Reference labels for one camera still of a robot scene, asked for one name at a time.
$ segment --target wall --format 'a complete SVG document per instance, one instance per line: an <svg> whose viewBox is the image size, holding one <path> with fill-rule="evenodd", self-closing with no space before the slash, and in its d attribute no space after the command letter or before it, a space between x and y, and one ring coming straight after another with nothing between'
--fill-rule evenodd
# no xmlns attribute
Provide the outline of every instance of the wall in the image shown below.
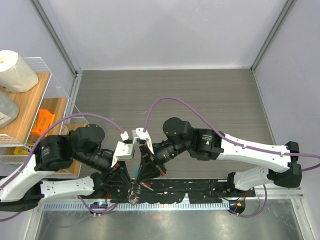
<svg viewBox="0 0 320 240"><path fill-rule="evenodd" d="M251 67L285 0L40 2L83 70L115 70Z"/></svg>
<svg viewBox="0 0 320 240"><path fill-rule="evenodd" d="M56 78L68 91L73 75L54 45L29 0L0 1L0 50L13 50L22 57L42 57ZM0 175L9 174L11 167L0 162ZM0 212L0 219L11 216ZM16 218L0 222L2 240L22 240L31 216L31 211Z"/></svg>
<svg viewBox="0 0 320 240"><path fill-rule="evenodd" d="M41 57L68 92L73 74L29 0L0 1L0 50Z"/></svg>
<svg viewBox="0 0 320 240"><path fill-rule="evenodd" d="M298 0L261 60L256 77L278 144L296 141L320 155L320 2ZM303 168L319 159L300 158ZM302 190L319 226L320 168L303 174Z"/></svg>

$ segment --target wooden floor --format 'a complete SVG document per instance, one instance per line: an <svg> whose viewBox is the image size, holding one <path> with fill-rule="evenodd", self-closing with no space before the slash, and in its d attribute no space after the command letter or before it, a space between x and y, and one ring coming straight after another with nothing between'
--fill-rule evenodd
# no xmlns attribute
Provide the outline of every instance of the wooden floor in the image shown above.
<svg viewBox="0 0 320 240"><path fill-rule="evenodd" d="M150 105L159 97L175 96L187 101L220 131L240 139L272 144L256 82L249 69L221 70L122 70L85 71L76 105L81 112L111 118L128 133L143 128ZM148 132L152 142L165 140L162 125L170 117L189 121L194 128L207 126L181 103L164 100L151 114ZM106 133L104 148L114 149L120 132L100 119L88 118ZM140 152L127 163L133 176ZM188 153L166 164L169 178L226 178L253 165L239 161L197 161ZM95 172L82 165L81 177Z"/></svg>

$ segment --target white container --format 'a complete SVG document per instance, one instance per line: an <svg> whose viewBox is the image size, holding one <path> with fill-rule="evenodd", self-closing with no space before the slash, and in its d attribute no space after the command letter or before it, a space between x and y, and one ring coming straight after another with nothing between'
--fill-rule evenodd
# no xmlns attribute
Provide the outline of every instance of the white container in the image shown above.
<svg viewBox="0 0 320 240"><path fill-rule="evenodd" d="M38 83L37 74L15 51L0 51L0 86L12 93L23 93Z"/></svg>
<svg viewBox="0 0 320 240"><path fill-rule="evenodd" d="M19 107L10 97L0 91L0 129L10 124L17 118Z"/></svg>

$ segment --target orange box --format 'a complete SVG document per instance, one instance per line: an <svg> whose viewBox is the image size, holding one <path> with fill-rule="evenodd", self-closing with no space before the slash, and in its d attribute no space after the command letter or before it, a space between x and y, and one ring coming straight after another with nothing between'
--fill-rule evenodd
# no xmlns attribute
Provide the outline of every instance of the orange box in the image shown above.
<svg viewBox="0 0 320 240"><path fill-rule="evenodd" d="M31 134L35 136L43 134L54 123L55 116L55 114L50 113L47 109L40 108L34 120Z"/></svg>

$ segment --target white roll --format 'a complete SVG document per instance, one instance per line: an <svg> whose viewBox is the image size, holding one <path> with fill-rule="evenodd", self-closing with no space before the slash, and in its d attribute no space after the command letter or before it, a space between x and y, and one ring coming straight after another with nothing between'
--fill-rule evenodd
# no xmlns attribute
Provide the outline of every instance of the white roll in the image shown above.
<svg viewBox="0 0 320 240"><path fill-rule="evenodd" d="M0 86L12 93L23 93L38 83L37 74L15 51L0 51Z"/></svg>

